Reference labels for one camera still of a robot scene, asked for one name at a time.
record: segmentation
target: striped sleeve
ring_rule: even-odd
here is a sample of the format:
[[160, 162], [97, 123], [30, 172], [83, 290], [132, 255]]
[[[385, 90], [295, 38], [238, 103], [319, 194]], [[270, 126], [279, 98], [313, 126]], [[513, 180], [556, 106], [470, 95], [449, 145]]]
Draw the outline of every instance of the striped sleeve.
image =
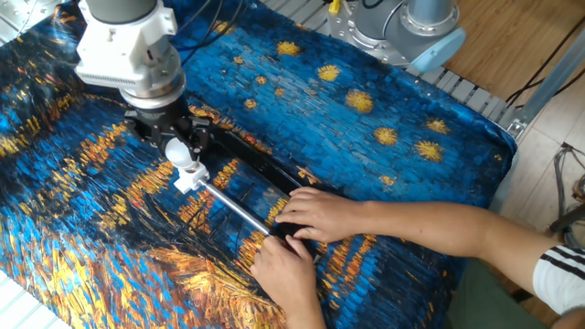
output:
[[532, 282], [537, 297], [558, 314], [585, 306], [585, 250], [549, 249], [538, 260]]

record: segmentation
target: starry night painting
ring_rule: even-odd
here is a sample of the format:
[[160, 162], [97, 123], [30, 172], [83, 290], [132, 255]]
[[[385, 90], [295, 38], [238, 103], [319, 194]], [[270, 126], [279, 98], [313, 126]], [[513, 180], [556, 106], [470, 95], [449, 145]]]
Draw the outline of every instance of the starry night painting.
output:
[[[200, 2], [168, 0], [183, 26]], [[227, 0], [185, 64], [190, 111], [233, 131], [310, 186], [356, 200], [487, 207], [516, 144], [448, 94], [260, 2]], [[173, 37], [181, 50], [213, 10]], [[0, 48], [0, 269], [73, 328], [284, 328], [250, 275], [263, 236], [123, 123], [117, 90], [74, 68], [74, 3]], [[181, 51], [186, 58], [188, 51]], [[210, 181], [272, 226], [288, 197], [238, 158]], [[440, 328], [465, 260], [401, 239], [318, 246], [331, 328]]]

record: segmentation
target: cable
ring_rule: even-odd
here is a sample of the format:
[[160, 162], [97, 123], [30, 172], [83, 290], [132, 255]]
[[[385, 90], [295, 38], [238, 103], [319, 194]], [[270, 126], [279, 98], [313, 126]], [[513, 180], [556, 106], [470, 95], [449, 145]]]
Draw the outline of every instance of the cable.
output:
[[[581, 72], [579, 72], [579, 74], [577, 74], [573, 79], [571, 79], [569, 82], [567, 82], [564, 86], [562, 86], [559, 90], [557, 90], [557, 92], [555, 92], [555, 94], [553, 95], [553, 97], [559, 95], [561, 92], [565, 91], [568, 87], [570, 87], [573, 83], [577, 82], [577, 80], [579, 80], [583, 75], [585, 74], [585, 69], [582, 69]], [[525, 104], [523, 105], [518, 105], [516, 106], [517, 109], [522, 109], [524, 107]]]
[[537, 72], [532, 76], [532, 78], [530, 78], [530, 80], [526, 83], [526, 85], [524, 87], [522, 87], [520, 90], [515, 91], [514, 93], [512, 93], [512, 95], [510, 95], [510, 97], [508, 97], [507, 100], [505, 100], [507, 104], [506, 107], [510, 107], [512, 106], [520, 97], [520, 95], [522, 95], [522, 93], [526, 90], [529, 90], [530, 88], [536, 87], [537, 85], [539, 85], [540, 83], [542, 83], [542, 81], [544, 81], [544, 79], [532, 84], [532, 81], [534, 81], [538, 75], [540, 73], [542, 73], [543, 69], [545, 69], [545, 67], [548, 65], [548, 63], [550, 63], [550, 61], [557, 55], [557, 53], [560, 51], [560, 49], [565, 45], [565, 43], [567, 43], [567, 41], [569, 40], [569, 38], [575, 33], [577, 32], [577, 30], [579, 29], [579, 27], [585, 23], [585, 16], [579, 21], [577, 22], [577, 24], [568, 32], [568, 34], [560, 41], [560, 43], [558, 44], [558, 46], [555, 48], [555, 50], [550, 54], [550, 56], [548, 56], [547, 60], [545, 60], [544, 63], [542, 63], [542, 65], [540, 66], [540, 68], [538, 68]]
[[[568, 153], [572, 154], [577, 163], [583, 168], [583, 170], [585, 170], [585, 164], [583, 164], [583, 162], [577, 157], [577, 154], [585, 156], [585, 153], [577, 150], [567, 143], [562, 144], [560, 150], [558, 150], [554, 158], [555, 177], [557, 179], [558, 191], [558, 221], [560, 221], [565, 215], [576, 208], [575, 206], [569, 208], [565, 207], [565, 188], [563, 185], [562, 170], [565, 166], [565, 158]], [[583, 175], [581, 179], [575, 183], [575, 186], [573, 186], [573, 197], [575, 197], [577, 201], [585, 203], [585, 198], [580, 198], [580, 196], [585, 196], [585, 175]], [[575, 223], [573, 222], [562, 229], [565, 243], [572, 248], [585, 249], [585, 246], [583, 246], [579, 240], [575, 238], [575, 234], [573, 233], [572, 229], [574, 224]]]
[[25, 20], [25, 23], [20, 27], [20, 29], [18, 30], [18, 32], [16, 32], [16, 37], [20, 37], [20, 34], [22, 33], [22, 31], [25, 29], [25, 27], [28, 24], [28, 21], [30, 20], [30, 17], [33, 15], [33, 11], [35, 10], [35, 6], [37, 5], [38, 0], [35, 0], [35, 2], [33, 3], [33, 6], [30, 8], [30, 11], [28, 12], [28, 17], [27, 20]]
[[205, 8], [207, 8], [207, 6], [211, 4], [211, 0], [207, 0], [202, 6], [201, 8], [199, 8], [199, 10], [197, 10], [196, 13], [194, 13], [191, 18], [189, 18], [188, 21], [186, 21], [182, 27], [180, 27], [176, 33], [178, 34], [179, 32], [181, 32], [183, 29], [185, 29], [185, 27], [188, 27], [189, 24], [193, 23], [193, 21], [195, 21], [195, 18], [197, 18], [201, 13], [203, 13], [203, 11], [205, 10]]
[[218, 11], [216, 12], [216, 15], [213, 16], [213, 20], [211, 20], [211, 24], [209, 24], [209, 28], [207, 29], [207, 32], [203, 36], [203, 41], [207, 40], [207, 37], [209, 37], [209, 35], [211, 34], [211, 31], [213, 31], [216, 28], [216, 23], [218, 22], [219, 12], [221, 11], [222, 7], [223, 7], [223, 0], [219, 0]]
[[[182, 64], [183, 66], [185, 66], [185, 64], [193, 57], [193, 55], [195, 55], [195, 53], [197, 52], [198, 49], [201, 49], [203, 47], [207, 47], [207, 46], [211, 45], [216, 40], [218, 40], [220, 37], [223, 37], [223, 35], [228, 33], [229, 29], [234, 25], [234, 23], [238, 19], [239, 14], [241, 13], [241, 9], [243, 8], [244, 2], [245, 2], [245, 0], [239, 0], [238, 8], [236, 9], [234, 16], [229, 20], [226, 27], [224, 27], [224, 29], [222, 29], [221, 32], [217, 33], [214, 37], [212, 37], [209, 40], [203, 39], [201, 41], [201, 43], [199, 43], [198, 45], [192, 46], [192, 47], [185, 47], [185, 48], [178, 48], [177, 49], [179, 51], [191, 50], [191, 52], [185, 57], [185, 59], [183, 59], [183, 64]], [[211, 24], [210, 29], [213, 29], [214, 25], [215, 25], [215, 23]]]
[[362, 0], [362, 5], [364, 5], [365, 9], [374, 9], [377, 6], [379, 6], [382, 2], [384, 2], [384, 0], [377, 0], [375, 4], [368, 5], [368, 4], [366, 4], [366, 0]]

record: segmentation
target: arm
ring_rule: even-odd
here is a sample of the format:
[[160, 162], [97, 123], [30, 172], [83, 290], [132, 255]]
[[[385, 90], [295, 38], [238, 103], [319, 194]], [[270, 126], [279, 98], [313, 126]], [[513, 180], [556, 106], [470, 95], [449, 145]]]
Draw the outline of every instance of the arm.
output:
[[275, 237], [264, 240], [250, 267], [262, 289], [286, 313], [289, 329], [325, 329], [321, 304], [317, 299], [313, 257], [303, 243], [291, 237], [286, 241], [293, 253]]
[[447, 255], [485, 260], [533, 294], [538, 259], [559, 244], [478, 207], [372, 202], [364, 208], [367, 216], [360, 233], [400, 237]]
[[313, 188], [294, 191], [276, 221], [312, 226], [297, 232], [296, 238], [329, 242], [353, 234], [381, 234], [452, 256], [479, 258], [532, 293], [538, 259], [559, 244], [478, 207], [442, 202], [360, 203]]

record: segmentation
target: silver rod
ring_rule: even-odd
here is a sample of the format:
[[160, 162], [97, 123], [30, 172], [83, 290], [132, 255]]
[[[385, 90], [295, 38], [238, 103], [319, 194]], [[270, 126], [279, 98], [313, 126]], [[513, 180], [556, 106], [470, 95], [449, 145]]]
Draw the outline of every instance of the silver rod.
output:
[[207, 189], [207, 191], [209, 191], [209, 193], [211, 193], [214, 197], [218, 198], [221, 202], [223, 202], [224, 205], [228, 206], [231, 210], [233, 210], [235, 213], [244, 218], [258, 231], [262, 232], [262, 234], [264, 234], [265, 236], [270, 235], [269, 234], [270, 230], [264, 224], [262, 224], [261, 218], [258, 218], [258, 216], [256, 215], [252, 215], [244, 208], [240, 207], [237, 203], [235, 203], [228, 196], [219, 191], [212, 184], [208, 184], [204, 180], [199, 180], [199, 183], [201, 183], [201, 185], [204, 186]]

